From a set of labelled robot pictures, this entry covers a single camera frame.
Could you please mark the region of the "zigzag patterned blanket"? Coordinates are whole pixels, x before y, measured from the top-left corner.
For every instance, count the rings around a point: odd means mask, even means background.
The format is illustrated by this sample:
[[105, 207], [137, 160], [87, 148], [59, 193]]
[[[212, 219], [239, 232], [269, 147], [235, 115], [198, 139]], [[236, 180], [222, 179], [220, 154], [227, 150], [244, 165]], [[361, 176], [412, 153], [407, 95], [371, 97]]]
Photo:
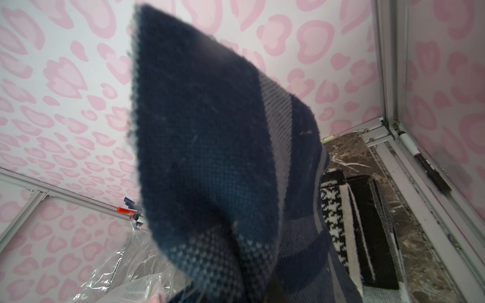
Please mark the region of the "zigzag patterned blanket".
[[368, 175], [358, 175], [347, 180], [356, 206], [354, 228], [362, 282], [370, 287], [397, 290], [399, 286], [394, 264], [374, 206], [370, 178]]

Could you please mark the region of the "grey black checked blanket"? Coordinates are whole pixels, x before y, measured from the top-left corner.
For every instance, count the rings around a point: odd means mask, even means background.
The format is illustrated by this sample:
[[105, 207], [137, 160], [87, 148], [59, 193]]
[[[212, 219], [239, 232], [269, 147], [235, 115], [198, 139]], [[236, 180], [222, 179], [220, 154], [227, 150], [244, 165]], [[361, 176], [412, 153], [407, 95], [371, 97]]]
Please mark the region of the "grey black checked blanket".
[[363, 302], [411, 302], [407, 289], [404, 261], [402, 252], [397, 241], [397, 235], [392, 222], [392, 216], [385, 204], [378, 182], [370, 178], [370, 191], [373, 197], [374, 206], [379, 215], [381, 226], [386, 236], [386, 243], [394, 264], [394, 272], [397, 277], [399, 288], [397, 290], [383, 289], [364, 286]]

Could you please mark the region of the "houndstooth black white blanket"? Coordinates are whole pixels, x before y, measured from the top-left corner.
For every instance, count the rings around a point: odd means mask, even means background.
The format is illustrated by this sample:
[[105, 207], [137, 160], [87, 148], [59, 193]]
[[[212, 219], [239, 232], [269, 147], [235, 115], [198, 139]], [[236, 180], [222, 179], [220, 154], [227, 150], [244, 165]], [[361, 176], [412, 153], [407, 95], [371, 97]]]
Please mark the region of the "houndstooth black white blanket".
[[322, 175], [320, 199], [323, 218], [338, 259], [359, 293], [363, 294], [350, 188], [341, 170], [328, 171]]

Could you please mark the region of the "navy blue plaid blanket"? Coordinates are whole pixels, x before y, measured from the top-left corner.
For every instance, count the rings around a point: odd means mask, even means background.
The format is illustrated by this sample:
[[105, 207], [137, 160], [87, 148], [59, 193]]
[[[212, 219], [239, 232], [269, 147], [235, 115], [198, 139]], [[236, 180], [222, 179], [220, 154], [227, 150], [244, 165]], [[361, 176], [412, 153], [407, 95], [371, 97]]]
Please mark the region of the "navy blue plaid blanket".
[[189, 278], [173, 301], [361, 302], [323, 219], [310, 108], [191, 25], [149, 5], [135, 20], [141, 200]]

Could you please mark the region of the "clear plastic vacuum bag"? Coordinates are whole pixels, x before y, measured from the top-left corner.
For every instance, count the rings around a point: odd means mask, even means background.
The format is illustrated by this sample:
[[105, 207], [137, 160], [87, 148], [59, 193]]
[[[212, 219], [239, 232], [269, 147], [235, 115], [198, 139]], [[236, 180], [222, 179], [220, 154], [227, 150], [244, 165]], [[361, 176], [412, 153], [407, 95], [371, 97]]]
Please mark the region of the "clear plastic vacuum bag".
[[152, 236], [134, 230], [125, 244], [94, 270], [72, 302], [147, 302], [156, 290], [167, 302], [189, 284], [186, 275], [160, 252]]

